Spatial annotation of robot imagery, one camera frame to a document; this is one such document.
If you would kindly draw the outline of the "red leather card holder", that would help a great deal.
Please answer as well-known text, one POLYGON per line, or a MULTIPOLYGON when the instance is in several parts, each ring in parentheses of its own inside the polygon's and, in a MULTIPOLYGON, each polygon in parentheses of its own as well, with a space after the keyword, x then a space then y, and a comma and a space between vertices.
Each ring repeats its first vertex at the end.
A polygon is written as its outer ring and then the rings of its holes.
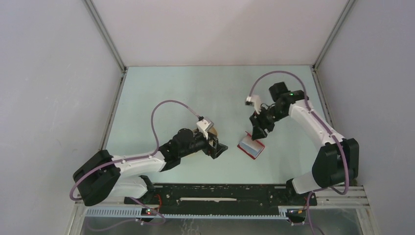
POLYGON ((252 139, 250 132, 246 132, 246 136, 240 140, 237 147, 253 160, 256 160, 265 149, 261 141, 252 139))

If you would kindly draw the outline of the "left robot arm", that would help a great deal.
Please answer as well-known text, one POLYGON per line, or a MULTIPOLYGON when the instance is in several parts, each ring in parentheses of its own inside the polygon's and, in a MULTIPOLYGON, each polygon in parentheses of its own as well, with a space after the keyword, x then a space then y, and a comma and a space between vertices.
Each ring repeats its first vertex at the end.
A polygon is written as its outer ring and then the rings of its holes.
POLYGON ((208 132, 205 137, 200 131, 183 128, 154 155, 116 156, 100 150, 74 172, 73 179, 85 206, 97 205, 108 197, 133 197, 149 204, 155 191, 148 173, 170 170, 182 158, 200 151, 216 159, 227 149, 214 133, 208 132))

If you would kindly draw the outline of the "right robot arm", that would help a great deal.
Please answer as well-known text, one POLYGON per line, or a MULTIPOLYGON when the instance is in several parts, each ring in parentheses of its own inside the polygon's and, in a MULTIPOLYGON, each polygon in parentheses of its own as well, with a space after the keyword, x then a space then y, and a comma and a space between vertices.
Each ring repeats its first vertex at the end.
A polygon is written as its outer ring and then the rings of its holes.
POLYGON ((317 148, 311 171, 287 181, 285 200, 292 205, 304 199, 304 194, 321 188, 345 183, 358 176, 359 144, 354 138, 346 139, 316 113, 303 90, 290 91, 284 82, 269 88, 274 103, 263 106, 257 95, 249 94, 245 104, 254 107, 250 116, 252 140, 266 138, 275 122, 290 117, 306 132, 317 148))

